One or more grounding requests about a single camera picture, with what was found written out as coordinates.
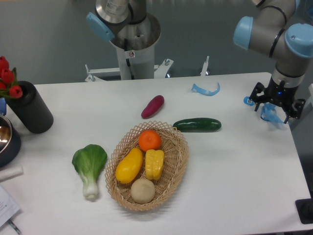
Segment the grey second robot arm base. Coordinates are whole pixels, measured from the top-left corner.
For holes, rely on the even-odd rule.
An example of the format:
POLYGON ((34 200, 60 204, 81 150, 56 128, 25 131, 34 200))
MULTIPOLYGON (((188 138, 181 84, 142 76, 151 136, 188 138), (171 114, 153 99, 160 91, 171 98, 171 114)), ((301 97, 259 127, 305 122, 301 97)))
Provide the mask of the grey second robot arm base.
POLYGON ((161 35, 160 23, 147 12, 145 0, 97 0, 86 21, 99 38, 125 51, 149 48, 161 35))

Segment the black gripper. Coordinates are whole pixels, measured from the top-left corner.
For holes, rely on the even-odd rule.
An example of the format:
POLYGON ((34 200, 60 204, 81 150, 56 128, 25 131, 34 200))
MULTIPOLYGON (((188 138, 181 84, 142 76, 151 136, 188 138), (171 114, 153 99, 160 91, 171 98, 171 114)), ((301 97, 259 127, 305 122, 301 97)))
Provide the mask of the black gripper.
POLYGON ((269 130, 286 130, 286 124, 277 115, 276 106, 283 109, 286 119, 300 119, 306 100, 294 98, 297 90, 298 86, 288 88, 284 80, 276 83, 271 78, 267 87, 258 82, 251 95, 246 96, 243 102, 248 106, 254 106, 255 103, 255 111, 258 110, 261 103, 264 103, 260 119, 266 123, 267 128, 269 130))

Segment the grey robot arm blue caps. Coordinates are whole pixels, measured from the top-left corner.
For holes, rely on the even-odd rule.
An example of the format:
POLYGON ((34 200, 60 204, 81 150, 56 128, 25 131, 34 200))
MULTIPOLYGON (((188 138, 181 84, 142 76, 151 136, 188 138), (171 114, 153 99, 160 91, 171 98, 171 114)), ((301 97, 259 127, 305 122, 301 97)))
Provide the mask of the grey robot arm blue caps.
POLYGON ((262 103, 281 107, 287 123, 301 117, 306 103, 294 96, 313 58, 313 27, 296 23, 285 29, 300 5, 298 0, 256 0, 254 4, 260 10, 259 16, 241 18, 233 42, 276 61, 268 85, 258 82, 249 98, 256 110, 262 103))

